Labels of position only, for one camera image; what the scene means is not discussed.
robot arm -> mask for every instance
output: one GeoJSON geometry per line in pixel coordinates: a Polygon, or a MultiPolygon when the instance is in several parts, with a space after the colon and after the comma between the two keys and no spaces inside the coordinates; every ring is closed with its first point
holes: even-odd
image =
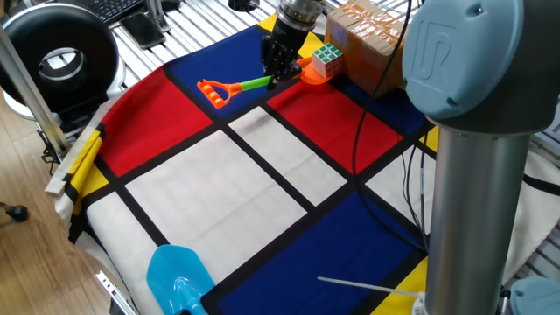
{"type": "Polygon", "coordinates": [[[321,0],[281,0],[276,8],[278,19],[272,33],[262,37],[261,62],[264,75],[272,75],[268,89],[279,81],[293,78],[301,72],[296,62],[299,48],[315,27],[322,12],[321,0]]]}

white cable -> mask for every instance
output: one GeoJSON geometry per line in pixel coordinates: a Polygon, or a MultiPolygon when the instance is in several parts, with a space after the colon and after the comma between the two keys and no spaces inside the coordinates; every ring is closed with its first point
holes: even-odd
{"type": "Polygon", "coordinates": [[[337,279],[325,278],[325,277],[322,277],[322,276],[318,276],[317,279],[320,280],[320,281],[330,282],[330,283],[333,283],[333,284],[350,285],[350,286],[354,286],[354,287],[370,289],[370,290],[375,290],[375,291],[402,294],[402,295],[406,295],[406,296],[414,297],[414,298],[418,298],[420,296],[418,293],[414,293],[414,292],[407,292],[407,291],[403,291],[403,290],[394,290],[394,289],[384,288],[384,287],[380,287],[380,286],[377,286],[377,285],[371,285],[371,284],[355,283],[355,282],[352,282],[352,281],[337,280],[337,279]]]}

rubik's cube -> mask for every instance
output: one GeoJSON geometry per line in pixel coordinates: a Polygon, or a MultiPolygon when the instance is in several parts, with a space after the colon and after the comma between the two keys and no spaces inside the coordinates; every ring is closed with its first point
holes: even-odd
{"type": "Polygon", "coordinates": [[[342,73],[342,52],[328,43],[313,52],[313,69],[324,78],[342,73]]]}

wooden floor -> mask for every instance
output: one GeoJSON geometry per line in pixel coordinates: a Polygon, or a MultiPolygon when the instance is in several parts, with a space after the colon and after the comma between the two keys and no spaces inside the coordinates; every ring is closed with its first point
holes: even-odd
{"type": "Polygon", "coordinates": [[[23,223],[0,213],[0,313],[108,314],[110,297],[95,278],[101,265],[67,240],[43,192],[49,166],[35,124],[0,99],[0,200],[30,211],[23,223]]]}

black office chair wheel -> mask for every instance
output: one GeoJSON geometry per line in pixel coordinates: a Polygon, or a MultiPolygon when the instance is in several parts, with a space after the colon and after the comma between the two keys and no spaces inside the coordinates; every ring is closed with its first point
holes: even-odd
{"type": "Polygon", "coordinates": [[[6,213],[17,222],[23,222],[29,217],[27,206],[10,206],[6,213]]]}

